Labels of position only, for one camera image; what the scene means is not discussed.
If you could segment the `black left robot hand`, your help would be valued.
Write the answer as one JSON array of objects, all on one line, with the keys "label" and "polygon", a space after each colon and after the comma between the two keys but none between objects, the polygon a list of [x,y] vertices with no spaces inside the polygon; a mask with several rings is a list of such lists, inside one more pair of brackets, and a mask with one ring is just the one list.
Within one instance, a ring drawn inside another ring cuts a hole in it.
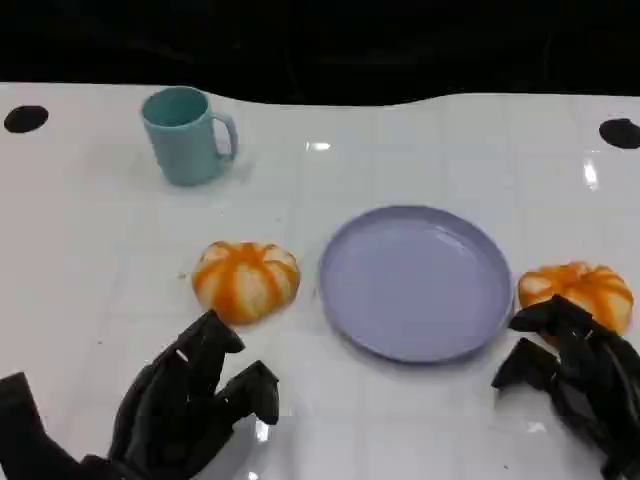
[{"label": "black left robot hand", "polygon": [[260,360],[224,387],[241,338],[212,311],[136,376],[114,419],[108,453],[76,461],[46,433],[24,373],[1,380],[1,467],[8,479],[191,479],[251,415],[279,420],[279,380]]}]

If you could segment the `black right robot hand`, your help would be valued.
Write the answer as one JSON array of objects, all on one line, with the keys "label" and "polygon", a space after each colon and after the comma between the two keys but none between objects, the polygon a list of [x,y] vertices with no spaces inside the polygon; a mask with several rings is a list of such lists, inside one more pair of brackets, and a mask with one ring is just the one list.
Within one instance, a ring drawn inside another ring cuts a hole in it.
[{"label": "black right robot hand", "polygon": [[502,392],[527,384],[547,393],[563,423],[605,455],[603,478],[637,479],[639,354],[634,347],[560,295],[522,308],[509,327],[550,338],[557,352],[520,339],[491,386]]}]

